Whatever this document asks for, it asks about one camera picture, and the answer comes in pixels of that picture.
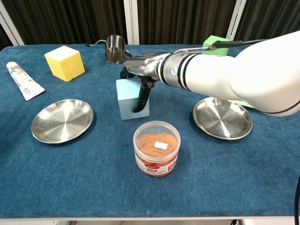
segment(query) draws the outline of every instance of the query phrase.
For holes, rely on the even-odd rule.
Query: table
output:
[[[51,74],[44,54],[61,45],[12,46],[0,52],[0,218],[210,218],[293,215],[300,172],[300,113],[282,118],[248,108],[253,130],[237,141],[219,140],[194,123],[205,96],[157,82],[150,116],[120,117],[116,79],[104,46],[77,49],[86,72],[70,82]],[[133,55],[194,45],[130,45]],[[235,56],[241,49],[229,51]],[[25,101],[6,69],[17,62],[46,92]],[[30,126],[39,111],[63,99],[91,105],[94,120],[63,144],[37,141]],[[181,135],[175,169],[166,177],[143,174],[132,137],[151,120]]]

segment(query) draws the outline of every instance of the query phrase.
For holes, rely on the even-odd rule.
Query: plastic jar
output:
[[[133,136],[135,160],[145,174],[162,177],[175,167],[180,135],[175,127],[162,121],[141,125]]]

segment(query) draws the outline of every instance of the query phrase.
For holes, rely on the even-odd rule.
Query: yellow cube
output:
[[[54,76],[69,82],[84,73],[83,61],[79,51],[62,46],[45,54]]]

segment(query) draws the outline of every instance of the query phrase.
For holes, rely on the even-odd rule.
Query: green block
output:
[[[208,39],[205,40],[205,42],[203,43],[203,47],[208,47],[216,41],[230,41],[230,40],[223,38],[223,37],[217,37],[217,36],[211,35]],[[205,54],[205,55],[227,55],[227,53],[228,53],[228,48],[219,48],[215,51],[202,52],[202,54]]]

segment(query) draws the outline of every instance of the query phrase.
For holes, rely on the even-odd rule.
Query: light blue block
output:
[[[140,93],[141,80],[139,78],[116,80],[116,85],[122,120],[149,116],[149,100],[142,111],[132,112]]]

